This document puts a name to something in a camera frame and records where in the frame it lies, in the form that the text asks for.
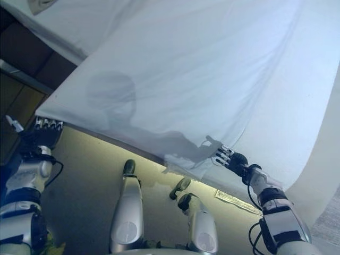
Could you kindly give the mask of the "right robot hand black silver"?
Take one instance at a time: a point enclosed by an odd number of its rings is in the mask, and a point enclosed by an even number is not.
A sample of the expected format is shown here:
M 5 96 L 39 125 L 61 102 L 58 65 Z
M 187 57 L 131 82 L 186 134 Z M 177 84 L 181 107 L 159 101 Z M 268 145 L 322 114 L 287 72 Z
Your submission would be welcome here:
M 225 145 L 222 145 L 214 152 L 212 160 L 215 164 L 229 169 L 239 177 L 242 177 L 247 171 L 247 158 Z

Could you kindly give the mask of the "left robot hand black silver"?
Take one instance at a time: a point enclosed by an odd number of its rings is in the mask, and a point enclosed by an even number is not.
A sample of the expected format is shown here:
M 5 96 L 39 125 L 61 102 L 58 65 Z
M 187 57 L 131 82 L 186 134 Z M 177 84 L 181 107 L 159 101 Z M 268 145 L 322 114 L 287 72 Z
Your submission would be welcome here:
M 34 154 L 42 151 L 42 147 L 54 149 L 63 132 L 64 123 L 49 118 L 37 116 L 31 129 L 25 130 L 19 121 L 5 116 L 9 125 L 15 130 L 21 139 L 22 154 Z

